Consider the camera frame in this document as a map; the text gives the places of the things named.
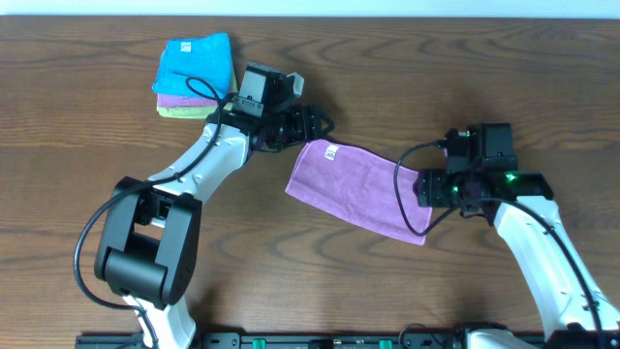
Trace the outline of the large purple microfiber cloth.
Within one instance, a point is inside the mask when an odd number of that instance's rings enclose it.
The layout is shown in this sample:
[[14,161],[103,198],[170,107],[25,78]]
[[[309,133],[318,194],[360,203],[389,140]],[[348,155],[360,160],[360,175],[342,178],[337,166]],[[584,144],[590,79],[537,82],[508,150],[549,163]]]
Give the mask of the large purple microfiber cloth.
[[295,162],[285,192],[348,223],[387,238],[423,245],[432,209],[420,207],[419,173],[360,147],[317,140]]

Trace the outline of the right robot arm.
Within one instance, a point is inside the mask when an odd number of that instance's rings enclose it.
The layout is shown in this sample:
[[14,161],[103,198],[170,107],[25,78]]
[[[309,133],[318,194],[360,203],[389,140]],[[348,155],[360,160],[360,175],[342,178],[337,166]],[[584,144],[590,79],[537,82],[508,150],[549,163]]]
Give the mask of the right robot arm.
[[423,170],[421,206],[481,209],[505,241],[535,300],[550,348],[615,348],[619,310],[585,267],[543,175],[520,171]]

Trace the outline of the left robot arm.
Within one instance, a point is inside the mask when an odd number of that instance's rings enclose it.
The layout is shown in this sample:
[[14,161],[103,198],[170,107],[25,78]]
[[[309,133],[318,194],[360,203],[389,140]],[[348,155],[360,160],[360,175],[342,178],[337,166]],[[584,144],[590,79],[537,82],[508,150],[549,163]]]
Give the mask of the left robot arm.
[[150,348],[190,348],[197,335],[185,292],[193,276],[202,207],[256,152],[278,153],[324,138],[335,127],[317,105],[260,116],[219,109],[199,139],[147,180],[124,177],[103,212],[95,276],[136,312]]

